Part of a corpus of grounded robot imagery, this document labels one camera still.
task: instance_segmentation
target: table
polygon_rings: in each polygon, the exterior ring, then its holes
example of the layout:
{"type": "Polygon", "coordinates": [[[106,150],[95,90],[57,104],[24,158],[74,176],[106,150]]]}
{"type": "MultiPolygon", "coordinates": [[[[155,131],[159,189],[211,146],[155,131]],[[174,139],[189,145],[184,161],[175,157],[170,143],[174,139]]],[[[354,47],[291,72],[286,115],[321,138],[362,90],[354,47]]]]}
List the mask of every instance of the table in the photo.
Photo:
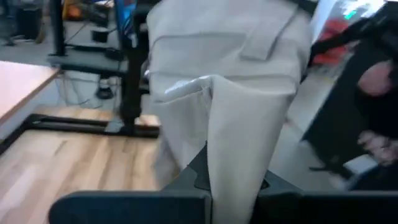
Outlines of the table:
{"type": "Polygon", "coordinates": [[[0,125],[57,75],[58,69],[0,61],[0,125]]]}

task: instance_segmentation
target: blue object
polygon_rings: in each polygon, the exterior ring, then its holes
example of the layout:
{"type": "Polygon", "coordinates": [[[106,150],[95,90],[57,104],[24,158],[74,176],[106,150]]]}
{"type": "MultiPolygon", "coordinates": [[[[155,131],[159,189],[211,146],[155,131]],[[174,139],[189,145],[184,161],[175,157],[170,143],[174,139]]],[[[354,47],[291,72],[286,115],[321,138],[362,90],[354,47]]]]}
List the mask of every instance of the blue object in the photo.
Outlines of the blue object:
{"type": "Polygon", "coordinates": [[[125,0],[114,0],[114,10],[116,17],[116,26],[118,30],[120,48],[130,47],[131,40],[124,34],[124,27],[128,24],[130,14],[136,8],[136,3],[125,5],[125,0]]]}

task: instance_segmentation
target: fabric bag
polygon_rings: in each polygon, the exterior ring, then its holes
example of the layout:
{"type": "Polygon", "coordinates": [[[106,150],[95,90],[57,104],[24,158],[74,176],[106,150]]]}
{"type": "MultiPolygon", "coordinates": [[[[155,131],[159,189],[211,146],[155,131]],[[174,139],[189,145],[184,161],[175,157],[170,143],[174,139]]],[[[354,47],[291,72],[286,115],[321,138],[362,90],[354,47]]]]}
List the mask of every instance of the fabric bag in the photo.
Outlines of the fabric bag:
{"type": "Polygon", "coordinates": [[[248,223],[310,57],[310,16],[285,0],[165,0],[147,17],[167,185],[207,143],[213,223],[248,223]]]}

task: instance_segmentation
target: wooden desk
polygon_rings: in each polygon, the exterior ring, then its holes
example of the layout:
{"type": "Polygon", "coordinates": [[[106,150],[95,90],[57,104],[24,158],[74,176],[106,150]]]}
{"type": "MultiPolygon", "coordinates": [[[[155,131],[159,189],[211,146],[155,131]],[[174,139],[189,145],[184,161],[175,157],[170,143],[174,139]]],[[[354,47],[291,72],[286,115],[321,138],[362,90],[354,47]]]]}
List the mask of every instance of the wooden desk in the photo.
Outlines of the wooden desk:
{"type": "MultiPolygon", "coordinates": [[[[35,113],[110,120],[107,111],[40,108],[35,113]]],[[[156,124],[147,116],[144,123],[156,124]]],[[[43,224],[59,197],[77,190],[157,190],[156,139],[26,131],[0,157],[0,223],[43,224]]]]}
{"type": "Polygon", "coordinates": [[[0,125],[51,82],[57,69],[0,61],[0,125]]]}

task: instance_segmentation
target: red object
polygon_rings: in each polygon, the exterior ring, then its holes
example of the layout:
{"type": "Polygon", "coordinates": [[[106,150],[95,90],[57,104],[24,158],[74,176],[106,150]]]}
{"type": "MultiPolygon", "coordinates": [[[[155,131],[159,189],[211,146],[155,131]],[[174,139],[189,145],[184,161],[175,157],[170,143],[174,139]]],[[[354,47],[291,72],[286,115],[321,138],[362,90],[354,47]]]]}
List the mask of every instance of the red object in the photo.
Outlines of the red object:
{"type": "MultiPolygon", "coordinates": [[[[330,37],[338,35],[342,33],[348,26],[348,23],[344,20],[331,19],[326,22],[319,40],[329,39],[330,37]]],[[[324,54],[317,55],[313,59],[313,62],[315,64],[338,64],[342,56],[344,56],[344,54],[347,52],[347,50],[348,49],[345,46],[330,49],[324,54]]]]}

